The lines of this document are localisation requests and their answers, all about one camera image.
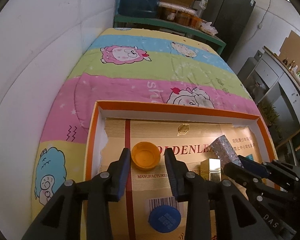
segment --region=screw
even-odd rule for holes
[[[107,172],[107,171],[104,171],[102,173],[100,173],[100,177],[103,178],[103,179],[106,179],[110,176],[110,173]]]
[[[195,173],[192,172],[192,171],[188,171],[186,173],[186,177],[189,178],[189,179],[193,179],[195,177]]]
[[[72,179],[68,179],[65,181],[65,186],[70,187],[73,184],[73,180]]]
[[[222,184],[225,185],[226,187],[230,187],[231,186],[231,181],[229,181],[228,179],[224,179],[222,181]]]

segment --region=colorful striped bedsheet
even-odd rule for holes
[[[46,120],[33,175],[33,219],[66,180],[83,180],[95,101],[211,107],[260,115],[234,72],[206,44],[159,31],[105,30],[61,87]]]

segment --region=pink stripe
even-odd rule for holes
[[[74,142],[86,143],[95,101],[120,100],[157,103],[213,104],[216,109],[260,115],[255,103],[246,98],[197,86],[187,82],[107,78],[83,73],[78,79],[67,80],[52,106],[42,134],[42,141],[66,140],[70,125],[79,125]]]

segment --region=green table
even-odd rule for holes
[[[223,49],[226,46],[226,43],[219,39],[216,36],[210,36],[206,33],[203,33],[201,31],[198,31],[194,28],[190,28],[188,26],[183,26],[181,24],[175,23],[175,22],[168,22],[160,19],[155,19],[155,18],[136,18],[136,17],[128,17],[128,16],[122,16],[117,14],[114,17],[114,28],[118,27],[118,23],[138,23],[138,24],[147,24],[147,25],[152,25],[152,26],[157,26],[157,27],[162,27],[162,28],[167,28],[170,30],[178,31],[185,33],[186,36],[197,36],[202,39],[205,39],[207,41],[211,41],[214,44],[217,44],[219,46],[217,53],[221,55]]]

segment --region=blue stripe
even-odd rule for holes
[[[175,55],[183,55],[171,46],[171,41],[169,40],[130,35],[102,35],[92,43],[89,49],[99,49],[104,47],[111,47],[113,45],[128,47],[136,46],[138,47],[138,49],[143,49],[148,52],[156,51]],[[191,47],[186,44],[184,45],[189,49],[192,49],[197,54],[197,56],[193,58],[194,60],[219,67],[234,74],[232,69],[227,65],[226,62],[224,62],[224,60],[219,55],[215,55],[203,49]]]

